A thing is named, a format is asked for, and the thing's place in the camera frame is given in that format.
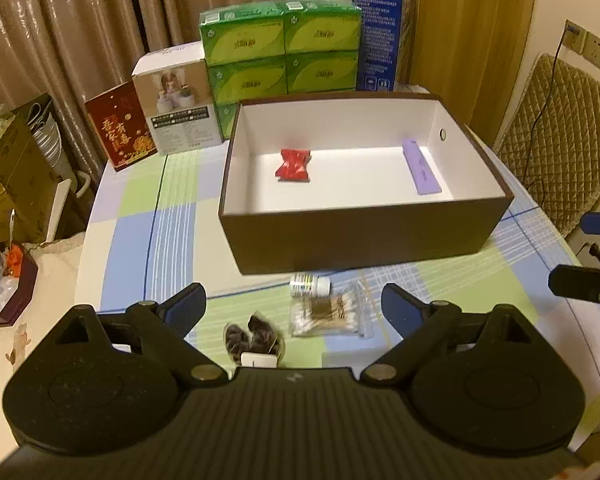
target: white box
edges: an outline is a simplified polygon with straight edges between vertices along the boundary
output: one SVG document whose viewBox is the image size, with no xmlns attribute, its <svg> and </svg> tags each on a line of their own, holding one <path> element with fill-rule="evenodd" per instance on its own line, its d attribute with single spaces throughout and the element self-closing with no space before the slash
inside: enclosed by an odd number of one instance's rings
<svg viewBox="0 0 600 480">
<path fill-rule="evenodd" d="M 159 153 L 222 143 L 201 41 L 150 52 L 132 75 Z"/>
<path fill-rule="evenodd" d="M 442 190 L 420 195 L 414 139 Z M 311 150 L 309 182 L 280 182 L 280 149 Z M 350 92 L 243 101 L 219 217 L 243 274 L 346 269 L 480 250 L 513 199 L 436 96 Z"/>
</svg>

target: purple package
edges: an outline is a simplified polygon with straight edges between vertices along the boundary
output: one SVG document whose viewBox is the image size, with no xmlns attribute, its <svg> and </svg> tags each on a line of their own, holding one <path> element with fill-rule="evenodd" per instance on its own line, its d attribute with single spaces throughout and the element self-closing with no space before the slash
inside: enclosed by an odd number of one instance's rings
<svg viewBox="0 0 600 480">
<path fill-rule="evenodd" d="M 433 175 L 429 163 L 420 151 L 418 143 L 413 139 L 402 141 L 402 153 L 407 160 L 411 176 L 416 184 L 416 191 L 419 195 L 428 195 L 442 191 L 440 184 Z"/>
</svg>

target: wall outlet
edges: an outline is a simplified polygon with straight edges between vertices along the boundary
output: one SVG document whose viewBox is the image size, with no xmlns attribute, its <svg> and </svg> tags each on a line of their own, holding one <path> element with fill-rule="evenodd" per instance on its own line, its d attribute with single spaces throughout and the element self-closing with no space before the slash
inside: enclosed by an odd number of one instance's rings
<svg viewBox="0 0 600 480">
<path fill-rule="evenodd" d="M 571 32 L 570 30 L 566 30 L 567 26 L 571 25 L 571 27 L 575 28 L 578 33 Z M 573 50 L 576 54 L 582 54 L 582 49 L 584 47 L 585 38 L 587 37 L 587 31 L 582 28 L 580 25 L 576 23 L 570 22 L 566 20 L 564 23 L 565 33 L 564 40 L 562 40 L 562 44 Z"/>
<path fill-rule="evenodd" d="M 600 69 L 600 38 L 595 34 L 587 34 L 582 57 Z"/>
</svg>

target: metal bolt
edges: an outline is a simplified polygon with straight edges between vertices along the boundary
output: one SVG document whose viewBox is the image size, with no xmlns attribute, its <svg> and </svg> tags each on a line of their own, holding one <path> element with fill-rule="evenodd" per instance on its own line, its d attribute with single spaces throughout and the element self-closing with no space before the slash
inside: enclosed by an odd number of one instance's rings
<svg viewBox="0 0 600 480">
<path fill-rule="evenodd" d="M 199 381 L 215 381 L 222 375 L 218 365 L 197 365 L 191 369 L 191 377 Z"/>
<path fill-rule="evenodd" d="M 388 381 L 393 379 L 398 371 L 391 365 L 375 364 L 365 370 L 365 374 L 375 381 Z"/>
</svg>

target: green tissue box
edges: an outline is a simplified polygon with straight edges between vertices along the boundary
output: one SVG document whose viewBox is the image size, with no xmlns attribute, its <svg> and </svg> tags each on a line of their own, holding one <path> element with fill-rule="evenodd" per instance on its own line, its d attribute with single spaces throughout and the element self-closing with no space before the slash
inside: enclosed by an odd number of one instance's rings
<svg viewBox="0 0 600 480">
<path fill-rule="evenodd" d="M 234 129 L 235 109 L 238 107 L 238 103 L 231 103 L 229 105 L 220 105 L 216 107 L 218 113 L 218 123 L 220 124 L 220 130 L 222 130 L 222 138 L 228 139 L 231 137 L 231 132 Z"/>
<path fill-rule="evenodd" d="M 209 66 L 285 53 L 283 11 L 253 2 L 200 13 L 200 38 Z"/>
<path fill-rule="evenodd" d="M 266 57 L 208 68 L 216 105 L 286 94 L 285 57 Z"/>
<path fill-rule="evenodd" d="M 357 50 L 287 55 L 286 88 L 290 94 L 353 88 L 357 71 Z"/>
<path fill-rule="evenodd" d="M 285 50 L 357 50 L 362 12 L 351 0 L 286 0 Z"/>
</svg>

